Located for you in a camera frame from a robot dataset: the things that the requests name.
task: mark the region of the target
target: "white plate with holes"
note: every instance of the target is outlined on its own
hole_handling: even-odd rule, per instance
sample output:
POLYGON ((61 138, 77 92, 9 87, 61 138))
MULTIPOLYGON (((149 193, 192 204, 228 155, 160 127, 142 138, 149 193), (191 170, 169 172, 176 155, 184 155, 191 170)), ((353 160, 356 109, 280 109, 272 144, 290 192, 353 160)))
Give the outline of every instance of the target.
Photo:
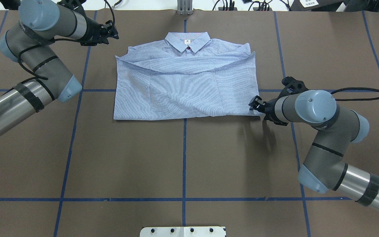
POLYGON ((140 237, 226 237, 224 226, 145 227, 140 237))

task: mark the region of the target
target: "light blue shirt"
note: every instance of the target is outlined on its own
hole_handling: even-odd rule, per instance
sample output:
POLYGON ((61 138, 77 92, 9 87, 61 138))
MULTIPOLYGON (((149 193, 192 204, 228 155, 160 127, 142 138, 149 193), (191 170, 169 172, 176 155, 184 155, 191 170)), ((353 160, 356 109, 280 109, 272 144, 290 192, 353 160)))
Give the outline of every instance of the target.
POLYGON ((210 39, 208 33, 168 33, 128 47, 117 59, 114 119, 163 120, 246 115, 258 95, 255 52, 210 39))

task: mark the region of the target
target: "shirt collar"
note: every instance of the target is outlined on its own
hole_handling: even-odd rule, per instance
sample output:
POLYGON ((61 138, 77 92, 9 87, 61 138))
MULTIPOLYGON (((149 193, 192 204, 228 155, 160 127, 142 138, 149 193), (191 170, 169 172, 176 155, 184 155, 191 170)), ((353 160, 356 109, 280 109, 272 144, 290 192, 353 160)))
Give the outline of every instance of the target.
POLYGON ((166 38, 174 48, 179 52, 184 52, 187 47, 191 47, 194 53, 197 53, 201 48, 204 47, 209 41, 210 36, 207 32, 204 33, 168 33, 166 38), (190 39, 191 43, 189 45, 184 44, 182 40, 190 39))

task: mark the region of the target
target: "robotic arm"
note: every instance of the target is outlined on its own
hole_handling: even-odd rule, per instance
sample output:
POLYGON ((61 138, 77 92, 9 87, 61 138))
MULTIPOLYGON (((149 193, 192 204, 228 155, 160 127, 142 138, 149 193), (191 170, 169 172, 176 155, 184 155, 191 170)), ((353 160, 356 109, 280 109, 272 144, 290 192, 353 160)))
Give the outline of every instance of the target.
POLYGON ((0 50, 34 77, 0 97, 0 136, 55 99, 65 102, 82 86, 49 47, 58 40, 79 42, 83 46, 108 44, 119 39, 113 21, 105 25, 88 18, 81 6, 86 0, 22 0, 20 21, 0 39, 0 50), (54 39, 64 36, 70 39, 54 39))
POLYGON ((321 194, 328 189, 341 192, 379 210, 379 177, 342 161, 349 144, 367 136, 367 119, 337 105, 327 91, 308 90, 292 77, 284 78, 282 84, 286 87, 278 98, 263 102, 256 96, 249 105, 277 125, 300 122, 318 130, 299 170, 299 182, 321 194))

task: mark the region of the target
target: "paper label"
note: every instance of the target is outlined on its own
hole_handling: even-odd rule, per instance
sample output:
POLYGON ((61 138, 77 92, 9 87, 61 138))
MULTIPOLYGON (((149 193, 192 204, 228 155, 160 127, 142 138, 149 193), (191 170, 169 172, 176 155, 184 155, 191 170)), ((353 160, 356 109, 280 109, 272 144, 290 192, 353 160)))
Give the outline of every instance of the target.
POLYGON ((304 8, 318 5, 317 0, 299 0, 299 1, 301 2, 302 6, 304 6, 304 8))

